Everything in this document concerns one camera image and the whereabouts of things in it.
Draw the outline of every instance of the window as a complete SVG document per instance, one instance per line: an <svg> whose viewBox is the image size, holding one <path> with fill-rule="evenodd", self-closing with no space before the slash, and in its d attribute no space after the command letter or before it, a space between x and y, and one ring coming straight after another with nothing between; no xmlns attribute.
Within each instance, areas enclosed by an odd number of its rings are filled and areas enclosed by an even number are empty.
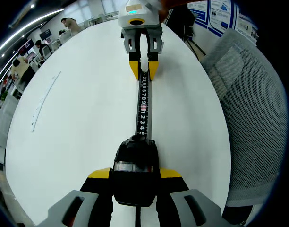
<svg viewBox="0 0 289 227"><path fill-rule="evenodd" d="M73 18L78 24L92 18L87 0L79 0L67 6L64 10L65 16Z"/></svg>
<svg viewBox="0 0 289 227"><path fill-rule="evenodd" d="M108 14L119 11L127 2L128 0L102 0L102 5L105 13Z"/></svg>

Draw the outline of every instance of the desk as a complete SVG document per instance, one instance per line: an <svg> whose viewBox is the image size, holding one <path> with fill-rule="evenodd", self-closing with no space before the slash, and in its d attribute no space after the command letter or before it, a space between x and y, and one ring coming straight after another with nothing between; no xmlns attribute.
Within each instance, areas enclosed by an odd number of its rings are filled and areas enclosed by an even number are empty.
<svg viewBox="0 0 289 227"><path fill-rule="evenodd" d="M112 167L121 142L135 133L138 81L120 34L113 20L72 37L40 67L18 103L7 142L7 179L36 224L92 171ZM199 61L165 25L162 39L152 84L152 138L160 167L181 173L189 188L223 211L230 141L220 102ZM141 50L145 70L144 35ZM34 111L60 71L31 132ZM159 226L154 205L142 208L141 219L142 226ZM111 226L134 221L135 208L114 202Z"/></svg>

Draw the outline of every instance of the ceiling light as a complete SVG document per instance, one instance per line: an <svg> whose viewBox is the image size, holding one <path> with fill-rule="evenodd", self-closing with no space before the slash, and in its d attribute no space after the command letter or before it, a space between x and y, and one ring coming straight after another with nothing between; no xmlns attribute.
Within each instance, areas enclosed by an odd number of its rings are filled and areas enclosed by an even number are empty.
<svg viewBox="0 0 289 227"><path fill-rule="evenodd" d="M1 50L3 49L3 47L6 46L7 43L9 43L15 36L17 36L20 32L22 32L23 30L25 30L25 29L26 29L27 27L29 27L30 25L33 25L34 23L36 23L36 22L44 19L45 17L51 16L51 15L53 15L53 14L55 14L55 13L59 13L59 12L61 12L61 11L63 11L63 10L64 10L64 9L59 9L59 10L56 10L56 11L54 11L54 12L48 13L48 14L46 14L46 15L44 15L44 16L41 16L41 17L37 18L36 20L30 22L29 24L25 25L24 27L22 27L21 29L19 29L18 31L16 31L11 37L9 37L9 38L2 44L2 46L0 46L0 51L1 51Z"/></svg>

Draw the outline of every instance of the gray plastic part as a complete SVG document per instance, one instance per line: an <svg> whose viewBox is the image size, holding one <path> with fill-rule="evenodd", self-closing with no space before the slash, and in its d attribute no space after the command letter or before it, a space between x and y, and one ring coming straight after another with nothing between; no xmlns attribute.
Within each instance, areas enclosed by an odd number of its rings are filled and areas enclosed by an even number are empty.
<svg viewBox="0 0 289 227"><path fill-rule="evenodd" d="M98 194L80 191L71 191L64 198L54 204L48 210L48 217L38 227L65 227L63 218L70 205L76 197L80 197L83 202L74 219L73 227L87 227L92 208L98 198Z"/></svg>
<svg viewBox="0 0 289 227"><path fill-rule="evenodd" d="M231 227L231 225L221 216L221 209L217 204L208 199L198 190L188 190L183 192L175 192L170 194L178 211L181 227L198 226L193 212L187 203L186 197L192 196L197 203L195 206L201 210L201 214L205 217L205 223L201 227Z"/></svg>
<svg viewBox="0 0 289 227"><path fill-rule="evenodd" d="M148 31L148 35L149 35L149 39L150 39L150 52L158 52L160 53L162 50L162 27L158 26L155 28L146 28L146 30ZM130 52L135 52L135 36L136 36L136 32L137 29L122 29L121 31L124 35L125 41L124 41L124 45L126 48L126 51L128 53ZM157 42L156 45L156 49L154 49L154 39Z"/></svg>

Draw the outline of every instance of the computer monitor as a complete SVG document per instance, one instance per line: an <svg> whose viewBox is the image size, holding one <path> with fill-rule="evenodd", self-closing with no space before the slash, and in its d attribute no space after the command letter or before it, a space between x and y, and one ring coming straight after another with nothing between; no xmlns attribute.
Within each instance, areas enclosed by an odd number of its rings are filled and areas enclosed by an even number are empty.
<svg viewBox="0 0 289 227"><path fill-rule="evenodd" d="M46 30L46 31L44 31L43 33L40 34L40 38L41 38L42 40L45 40L45 39L47 39L50 35L52 35L52 34L51 34L50 29L48 29L48 30Z"/></svg>
<svg viewBox="0 0 289 227"><path fill-rule="evenodd" d="M32 39L29 39L21 48L18 50L20 55L24 56L32 47L34 46L34 42Z"/></svg>

